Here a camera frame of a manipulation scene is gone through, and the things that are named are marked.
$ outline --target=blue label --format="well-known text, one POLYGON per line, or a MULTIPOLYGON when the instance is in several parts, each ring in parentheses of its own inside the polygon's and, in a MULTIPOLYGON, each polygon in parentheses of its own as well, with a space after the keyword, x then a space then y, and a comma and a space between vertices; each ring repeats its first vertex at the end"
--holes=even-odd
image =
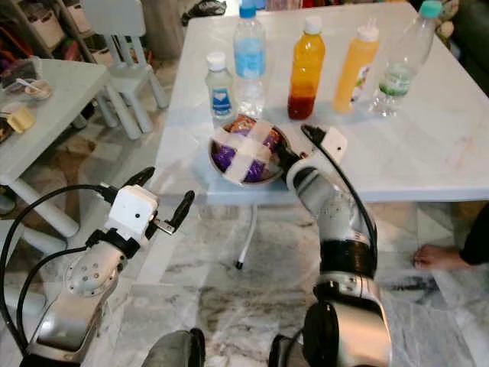
POLYGON ((256 78, 265 73, 264 42, 260 38, 246 38, 235 48, 236 73, 245 79, 256 78))
POLYGON ((212 109, 218 116, 226 116, 231 113, 232 106, 226 88, 212 90, 212 109))

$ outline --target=small bowl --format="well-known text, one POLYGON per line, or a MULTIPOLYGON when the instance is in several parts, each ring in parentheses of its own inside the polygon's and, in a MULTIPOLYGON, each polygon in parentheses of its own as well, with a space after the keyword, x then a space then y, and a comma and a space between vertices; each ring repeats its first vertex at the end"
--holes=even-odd
POLYGON ((43 99, 47 99, 51 97, 51 86, 46 80, 35 80, 34 82, 31 83, 32 86, 36 86, 39 89, 42 89, 43 92, 39 92, 38 90, 35 90, 34 88, 31 88, 29 86, 26 86, 24 89, 25 94, 28 96, 41 101, 43 99))
MULTIPOLYGON (((225 129, 227 132, 229 132, 231 130, 232 124, 233 123, 230 122, 230 123, 222 126, 222 128, 225 129)), ((287 137, 285 136, 285 134, 277 126, 274 126, 273 127, 273 130, 276 131, 280 135, 280 137, 282 138, 282 142, 283 142, 282 144, 284 144, 287 147, 289 147, 290 146, 289 139, 287 139, 287 137)), ((252 182, 242 181, 240 183, 236 183, 233 180, 229 180, 224 175, 225 172, 214 161, 214 157, 212 155, 214 153, 217 153, 218 149, 220 149, 219 144, 216 143, 211 138, 210 139, 210 142, 209 142, 209 160, 211 161, 211 165, 215 168, 216 171, 218 171, 221 174, 222 177, 224 177, 226 180, 228 180, 229 182, 232 182, 235 185, 244 186, 244 187, 253 187, 253 186, 257 186, 257 185, 271 184, 276 179, 280 178, 280 176, 283 173, 282 169, 278 165, 279 162, 280 162, 280 159, 278 158, 277 153, 273 153, 271 155, 271 157, 270 157, 271 164, 269 164, 268 165, 268 169, 266 169, 263 172, 263 175, 262 175, 262 179, 261 180, 259 180, 259 181, 252 181, 252 182)))

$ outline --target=small white bottle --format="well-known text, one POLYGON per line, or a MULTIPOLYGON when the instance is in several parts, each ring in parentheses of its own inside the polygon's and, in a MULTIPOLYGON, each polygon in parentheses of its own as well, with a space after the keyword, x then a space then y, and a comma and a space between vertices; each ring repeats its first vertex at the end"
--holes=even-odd
POLYGON ((209 88, 212 119, 223 125, 233 121, 236 115, 232 75, 226 68, 226 55, 223 52, 211 52, 206 59, 209 68, 206 84, 209 88))

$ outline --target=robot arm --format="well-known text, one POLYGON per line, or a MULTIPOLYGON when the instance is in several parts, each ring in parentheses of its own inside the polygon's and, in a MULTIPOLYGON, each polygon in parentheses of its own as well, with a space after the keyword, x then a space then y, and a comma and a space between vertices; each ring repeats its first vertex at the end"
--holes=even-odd
MULTIPOLYGON (((323 131, 311 127, 303 130, 316 146, 324 145, 323 131)), ((302 357, 312 367, 389 366, 390 334, 379 289, 373 281, 377 238, 368 228, 372 226, 367 223, 370 218, 366 218, 352 193, 342 190, 342 185, 326 173, 320 149, 300 159, 282 146, 279 155, 287 186, 319 227, 321 265, 314 287, 318 302, 306 315, 302 357)), ((284 344, 276 341, 274 345, 280 348, 284 344)), ((275 355, 281 367, 288 365, 289 356, 285 354, 275 350, 270 356, 275 355)))
POLYGON ((63 289, 43 315, 21 366, 80 365, 96 334, 102 306, 115 289, 118 274, 128 259, 161 229, 173 234, 180 226, 195 194, 188 192, 173 218, 157 219, 158 197, 138 186, 120 190, 107 187, 112 208, 107 232, 96 230, 89 247, 66 270, 63 289))

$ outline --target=black sleeve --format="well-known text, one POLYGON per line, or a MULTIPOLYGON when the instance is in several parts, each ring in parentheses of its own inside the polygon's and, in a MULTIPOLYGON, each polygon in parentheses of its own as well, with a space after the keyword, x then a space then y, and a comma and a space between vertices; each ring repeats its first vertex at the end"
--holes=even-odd
POLYGON ((460 257, 470 265, 489 262, 489 204, 478 214, 460 257))

